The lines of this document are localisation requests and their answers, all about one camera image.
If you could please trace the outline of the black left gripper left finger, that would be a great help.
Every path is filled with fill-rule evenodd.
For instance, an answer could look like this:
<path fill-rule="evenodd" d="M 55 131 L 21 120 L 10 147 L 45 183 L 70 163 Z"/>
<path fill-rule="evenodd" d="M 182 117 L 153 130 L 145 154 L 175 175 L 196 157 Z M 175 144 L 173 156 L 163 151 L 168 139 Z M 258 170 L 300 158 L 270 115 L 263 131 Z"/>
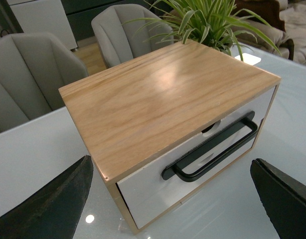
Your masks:
<path fill-rule="evenodd" d="M 71 239 L 88 199 L 93 163 L 85 155 L 0 217 L 0 239 Z"/>

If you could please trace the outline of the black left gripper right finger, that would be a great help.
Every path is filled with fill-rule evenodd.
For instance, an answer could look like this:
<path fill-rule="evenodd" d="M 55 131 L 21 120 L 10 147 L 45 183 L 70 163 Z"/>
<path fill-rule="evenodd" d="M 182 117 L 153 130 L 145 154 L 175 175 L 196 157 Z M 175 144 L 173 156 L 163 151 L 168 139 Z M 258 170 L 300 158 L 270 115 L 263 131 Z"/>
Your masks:
<path fill-rule="evenodd" d="M 306 239 L 306 185 L 263 159 L 252 161 L 252 180 L 281 239 Z"/>

